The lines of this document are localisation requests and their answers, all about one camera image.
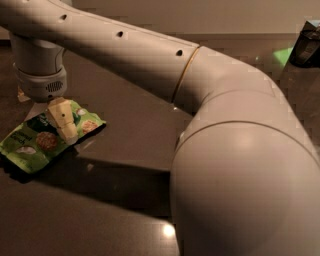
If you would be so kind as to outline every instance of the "wall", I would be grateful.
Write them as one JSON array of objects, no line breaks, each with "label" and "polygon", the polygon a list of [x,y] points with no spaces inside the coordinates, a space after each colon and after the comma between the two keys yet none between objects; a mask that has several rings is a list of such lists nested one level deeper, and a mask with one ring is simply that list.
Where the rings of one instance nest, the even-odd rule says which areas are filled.
[{"label": "wall", "polygon": [[[73,0],[74,6],[164,33],[297,33],[319,0]],[[0,39],[7,33],[0,29]]]}]

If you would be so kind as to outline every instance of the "snack bag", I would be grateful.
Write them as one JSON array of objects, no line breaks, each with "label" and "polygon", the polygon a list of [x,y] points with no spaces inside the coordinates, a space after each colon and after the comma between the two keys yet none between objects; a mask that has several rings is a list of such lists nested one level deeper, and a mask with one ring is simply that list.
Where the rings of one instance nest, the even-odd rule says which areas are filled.
[{"label": "snack bag", "polygon": [[[70,102],[79,139],[106,123],[75,101]],[[14,129],[0,143],[0,153],[24,172],[34,174],[68,147],[42,113]]]}]

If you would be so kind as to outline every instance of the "hole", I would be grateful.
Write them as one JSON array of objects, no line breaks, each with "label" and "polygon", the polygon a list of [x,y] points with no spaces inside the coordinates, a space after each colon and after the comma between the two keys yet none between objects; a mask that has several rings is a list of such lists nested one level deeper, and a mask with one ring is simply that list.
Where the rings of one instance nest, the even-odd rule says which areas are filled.
[{"label": "hole", "polygon": [[62,23],[62,22],[64,22],[66,19],[67,19],[67,15],[64,14],[64,15],[62,15],[62,16],[59,18],[58,21],[59,21],[60,23]]},{"label": "hole", "polygon": [[183,51],[182,51],[182,50],[179,50],[179,51],[177,51],[177,53],[176,53],[177,56],[182,56],[182,54],[183,54]]},{"label": "hole", "polygon": [[117,37],[122,37],[123,36],[123,31],[119,31],[118,33],[117,33]]}]

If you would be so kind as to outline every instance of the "glossy table surface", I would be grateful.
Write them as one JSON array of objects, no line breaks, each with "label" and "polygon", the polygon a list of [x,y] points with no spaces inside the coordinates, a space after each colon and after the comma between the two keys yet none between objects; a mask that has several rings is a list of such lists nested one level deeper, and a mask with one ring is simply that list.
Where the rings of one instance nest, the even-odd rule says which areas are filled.
[{"label": "glossy table surface", "polygon": [[[319,145],[320,72],[287,63],[296,35],[178,36],[266,72]],[[0,85],[11,86],[0,94],[0,106],[8,108],[0,117],[17,117],[1,128],[3,139],[27,112],[30,117],[45,106],[18,106],[10,49],[0,47],[0,57]],[[178,256],[170,165],[191,117],[70,52],[64,63],[66,97],[99,114],[107,126],[30,179],[0,161],[0,255]],[[18,106],[16,112],[9,103]]]}]

